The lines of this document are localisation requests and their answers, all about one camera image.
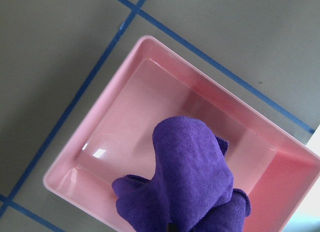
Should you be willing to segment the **purple cloth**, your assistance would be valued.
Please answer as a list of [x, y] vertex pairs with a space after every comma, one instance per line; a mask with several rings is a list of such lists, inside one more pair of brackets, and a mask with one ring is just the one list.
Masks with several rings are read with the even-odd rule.
[[160, 122], [152, 136], [152, 179], [130, 174], [112, 183], [118, 214], [136, 231], [242, 231], [251, 205], [234, 188], [228, 143], [184, 116]]

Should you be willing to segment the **pink plastic bin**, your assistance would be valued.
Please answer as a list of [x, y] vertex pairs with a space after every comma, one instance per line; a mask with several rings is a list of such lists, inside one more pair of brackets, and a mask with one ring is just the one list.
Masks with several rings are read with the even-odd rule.
[[245, 231], [281, 231], [320, 175], [319, 157], [151, 36], [141, 37], [43, 178], [44, 186], [117, 231], [111, 183], [152, 178], [152, 133], [188, 116], [229, 142], [234, 186], [251, 202]]

